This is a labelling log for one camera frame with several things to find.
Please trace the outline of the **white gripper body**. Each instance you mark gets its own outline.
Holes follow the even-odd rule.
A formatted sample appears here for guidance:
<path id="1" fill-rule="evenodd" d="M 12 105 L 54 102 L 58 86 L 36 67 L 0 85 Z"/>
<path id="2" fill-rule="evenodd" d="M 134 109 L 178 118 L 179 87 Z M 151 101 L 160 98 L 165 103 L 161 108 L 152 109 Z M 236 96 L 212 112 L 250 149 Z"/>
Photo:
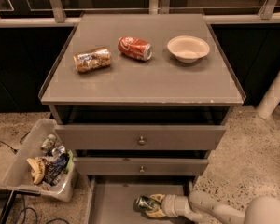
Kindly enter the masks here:
<path id="1" fill-rule="evenodd" d="M 187 217 L 191 210 L 186 196 L 166 195 L 161 202 L 161 210 L 168 217 Z"/>

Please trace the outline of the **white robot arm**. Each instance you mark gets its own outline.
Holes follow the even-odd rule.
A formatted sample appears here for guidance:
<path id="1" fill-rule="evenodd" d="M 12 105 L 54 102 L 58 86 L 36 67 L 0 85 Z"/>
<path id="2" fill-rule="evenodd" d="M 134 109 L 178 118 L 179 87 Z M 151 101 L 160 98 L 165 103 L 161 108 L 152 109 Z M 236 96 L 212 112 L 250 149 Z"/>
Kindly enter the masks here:
<path id="1" fill-rule="evenodd" d="M 221 224 L 280 224 L 280 200 L 271 196 L 254 198 L 244 211 L 221 203 L 200 190 L 192 191 L 188 197 L 153 194 L 150 199 L 157 203 L 146 214 L 154 218 L 185 217 L 203 223 L 210 216 Z"/>

